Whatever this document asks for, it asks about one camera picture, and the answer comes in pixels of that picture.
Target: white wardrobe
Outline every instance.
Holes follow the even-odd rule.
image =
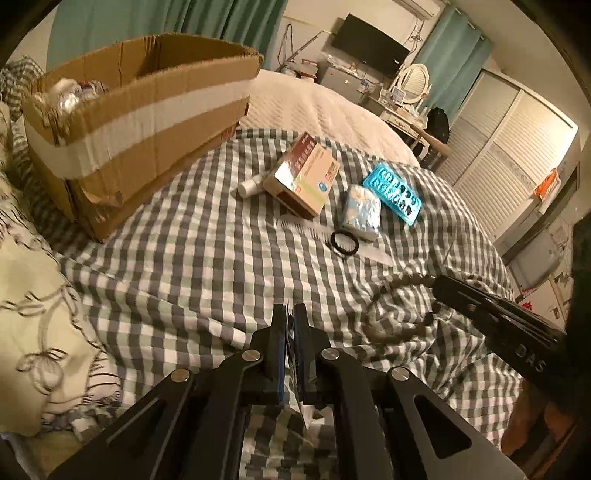
[[[536,93],[482,70],[450,127],[452,155],[437,175],[453,186],[499,249],[524,215],[534,212],[539,200],[533,190],[558,167],[577,130]]]

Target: black television screen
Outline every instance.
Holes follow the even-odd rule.
[[[394,77],[408,56],[408,49],[354,15],[347,15],[332,46],[348,53],[388,77]]]

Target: white tube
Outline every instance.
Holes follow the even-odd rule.
[[[253,195],[258,195],[259,193],[263,192],[262,182],[265,180],[265,177],[269,171],[265,171],[263,173],[259,173],[255,175],[253,178],[243,181],[238,188],[238,195],[240,195],[243,199],[248,197],[252,197]]]

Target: brown product box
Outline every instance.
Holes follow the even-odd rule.
[[[263,181],[263,188],[291,213],[312,220],[328,199],[340,169],[330,152],[308,132],[277,161]]]
[[[106,239],[178,172],[232,136],[261,62],[250,47],[163,34],[87,53],[38,79],[22,110],[31,160],[57,207],[93,238]],[[109,90],[80,105],[65,125],[44,122],[32,95],[62,78],[100,80]]]

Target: curtain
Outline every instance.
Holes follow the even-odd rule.
[[[199,34],[272,49],[287,0],[63,0],[47,68],[116,41],[164,32]]]
[[[491,51],[490,39],[448,5],[414,60],[427,66],[433,85],[423,105],[443,109],[451,122]]]

